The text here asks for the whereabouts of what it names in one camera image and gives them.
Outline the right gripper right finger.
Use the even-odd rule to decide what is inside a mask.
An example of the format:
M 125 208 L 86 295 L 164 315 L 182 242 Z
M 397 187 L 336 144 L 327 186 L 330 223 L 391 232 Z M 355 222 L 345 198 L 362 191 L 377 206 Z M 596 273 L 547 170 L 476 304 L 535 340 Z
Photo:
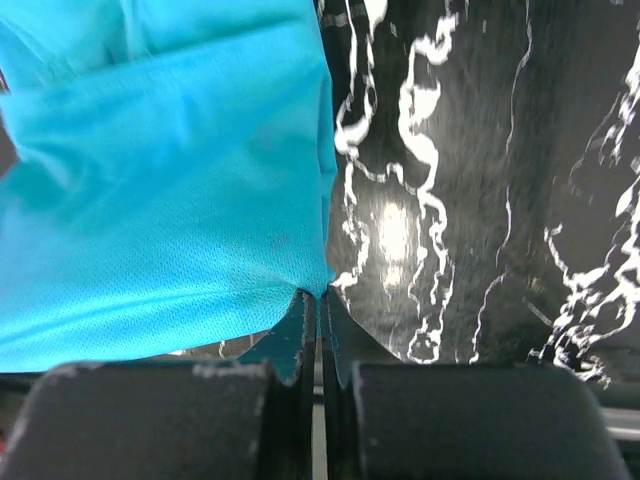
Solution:
M 401 362 L 321 302 L 332 479 L 626 479 L 595 396 L 557 368 Z

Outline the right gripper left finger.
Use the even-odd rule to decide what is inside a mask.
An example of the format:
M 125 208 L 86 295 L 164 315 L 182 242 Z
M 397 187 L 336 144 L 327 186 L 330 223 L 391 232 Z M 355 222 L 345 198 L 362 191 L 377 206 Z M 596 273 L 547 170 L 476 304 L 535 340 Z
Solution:
M 308 479 L 316 305 L 233 361 L 77 362 L 30 383 L 1 458 L 5 479 Z

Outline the teal t shirt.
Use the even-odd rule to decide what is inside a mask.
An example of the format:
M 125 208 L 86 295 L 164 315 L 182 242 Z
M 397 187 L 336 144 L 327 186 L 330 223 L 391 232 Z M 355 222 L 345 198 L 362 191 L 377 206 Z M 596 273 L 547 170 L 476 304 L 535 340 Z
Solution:
M 322 295 L 336 177 L 310 1 L 5 1 L 1 368 L 153 357 Z

